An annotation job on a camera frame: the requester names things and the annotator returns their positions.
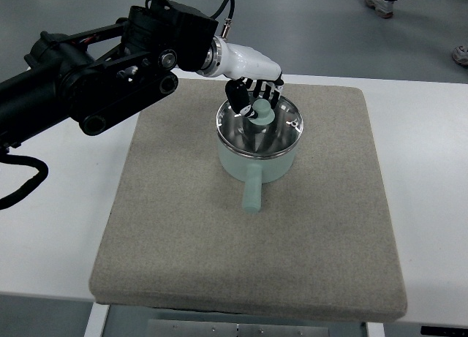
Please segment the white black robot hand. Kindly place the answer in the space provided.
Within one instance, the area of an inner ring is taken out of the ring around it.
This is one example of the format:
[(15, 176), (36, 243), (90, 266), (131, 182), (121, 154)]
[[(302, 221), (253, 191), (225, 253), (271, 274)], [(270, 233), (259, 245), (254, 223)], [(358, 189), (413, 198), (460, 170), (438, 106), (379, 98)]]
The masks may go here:
[(213, 38), (197, 74), (229, 78), (225, 93), (232, 110), (251, 120), (265, 116), (258, 113), (250, 101), (248, 90), (252, 83), (256, 83), (253, 97), (258, 97), (263, 84), (266, 84), (263, 99), (270, 102), (271, 109), (279, 101), (284, 85), (281, 67), (275, 61), (251, 47), (231, 44), (218, 36)]

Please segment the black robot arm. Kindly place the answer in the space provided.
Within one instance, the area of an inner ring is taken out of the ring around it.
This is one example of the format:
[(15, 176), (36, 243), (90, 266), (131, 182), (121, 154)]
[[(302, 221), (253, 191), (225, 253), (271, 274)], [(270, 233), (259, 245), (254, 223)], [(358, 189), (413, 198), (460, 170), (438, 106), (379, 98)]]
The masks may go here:
[(67, 118), (90, 136), (172, 94), (173, 68), (202, 68), (218, 23), (170, 0), (74, 35), (42, 32), (29, 69), (1, 84), (1, 147), (15, 148)]

